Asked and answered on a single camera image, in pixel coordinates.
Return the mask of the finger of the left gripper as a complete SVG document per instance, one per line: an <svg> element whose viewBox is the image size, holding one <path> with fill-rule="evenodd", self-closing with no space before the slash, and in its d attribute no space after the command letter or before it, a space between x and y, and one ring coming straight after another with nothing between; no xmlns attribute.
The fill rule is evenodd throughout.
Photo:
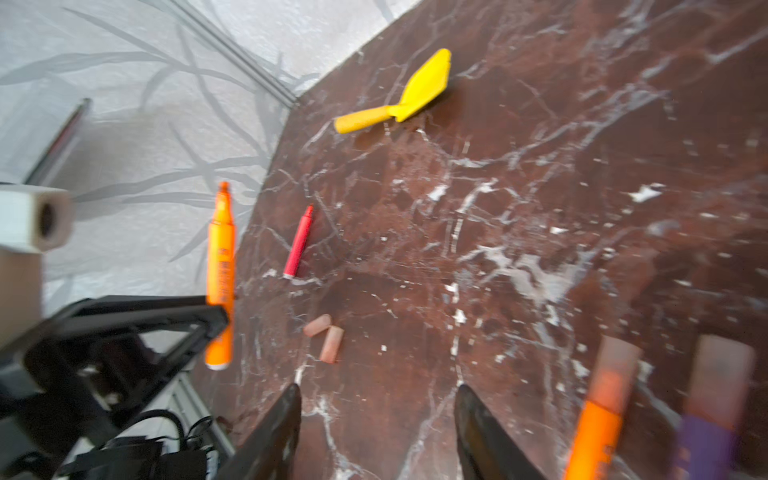
<svg viewBox="0 0 768 480"><path fill-rule="evenodd" d="M120 432L229 324L203 296L107 296L47 321L43 386L77 432Z"/></svg>

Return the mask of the orange highlighter pen group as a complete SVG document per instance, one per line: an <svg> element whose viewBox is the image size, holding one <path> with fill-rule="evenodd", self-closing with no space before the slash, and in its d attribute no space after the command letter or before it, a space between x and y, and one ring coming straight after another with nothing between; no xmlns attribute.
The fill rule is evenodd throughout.
<svg viewBox="0 0 768 480"><path fill-rule="evenodd" d="M623 425L642 350L605 336L574 436L566 479L604 479Z"/></svg>

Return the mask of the pink highlighter pen group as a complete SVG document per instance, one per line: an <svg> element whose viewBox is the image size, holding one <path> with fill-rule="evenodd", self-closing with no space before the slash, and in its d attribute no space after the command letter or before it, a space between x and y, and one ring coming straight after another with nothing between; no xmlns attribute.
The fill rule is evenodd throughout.
<svg viewBox="0 0 768 480"><path fill-rule="evenodd" d="M283 270L283 276L285 278L294 278L297 274L301 256L310 233L313 210L313 206L309 205L298 224L291 250Z"/></svg>

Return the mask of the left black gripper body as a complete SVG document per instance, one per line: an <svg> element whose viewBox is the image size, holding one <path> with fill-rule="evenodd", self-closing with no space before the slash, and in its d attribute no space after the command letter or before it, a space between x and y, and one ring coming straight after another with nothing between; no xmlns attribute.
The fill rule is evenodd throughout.
<svg viewBox="0 0 768 480"><path fill-rule="evenodd" d="M139 335L2 346L2 478L203 478L179 416L149 405L208 342L188 335L164 353Z"/></svg>

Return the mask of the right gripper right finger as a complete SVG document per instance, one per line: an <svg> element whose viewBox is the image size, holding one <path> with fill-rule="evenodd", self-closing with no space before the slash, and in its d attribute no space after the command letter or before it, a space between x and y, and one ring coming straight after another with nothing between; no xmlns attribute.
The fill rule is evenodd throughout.
<svg viewBox="0 0 768 480"><path fill-rule="evenodd" d="M454 403L457 452L464 479L542 479L541 471L467 384Z"/></svg>

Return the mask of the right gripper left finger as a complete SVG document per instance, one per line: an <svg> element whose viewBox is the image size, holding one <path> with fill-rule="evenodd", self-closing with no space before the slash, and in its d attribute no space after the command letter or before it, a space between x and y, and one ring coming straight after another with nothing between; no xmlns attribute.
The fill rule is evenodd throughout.
<svg viewBox="0 0 768 480"><path fill-rule="evenodd" d="M290 384L256 429L218 470L216 479L290 479L302 419L302 396Z"/></svg>

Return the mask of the purple highlighter pen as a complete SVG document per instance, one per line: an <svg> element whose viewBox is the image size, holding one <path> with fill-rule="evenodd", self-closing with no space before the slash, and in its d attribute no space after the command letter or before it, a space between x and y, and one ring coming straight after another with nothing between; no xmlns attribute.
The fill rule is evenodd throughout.
<svg viewBox="0 0 768 480"><path fill-rule="evenodd" d="M755 361L755 350L744 343L699 338L670 479L728 477Z"/></svg>

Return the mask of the translucent pen cap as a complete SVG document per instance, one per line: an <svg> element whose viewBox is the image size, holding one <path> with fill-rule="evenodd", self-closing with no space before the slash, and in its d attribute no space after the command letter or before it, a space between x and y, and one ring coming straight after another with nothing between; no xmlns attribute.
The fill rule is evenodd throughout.
<svg viewBox="0 0 768 480"><path fill-rule="evenodd" d="M327 364L333 364L336 362L342 339L344 336L344 329L338 326L330 326L327 329L327 333L322 346L320 360Z"/></svg>
<svg viewBox="0 0 768 480"><path fill-rule="evenodd" d="M314 320L307 323L303 328L303 333L308 337L314 337L332 326L332 317L329 314L322 314Z"/></svg>

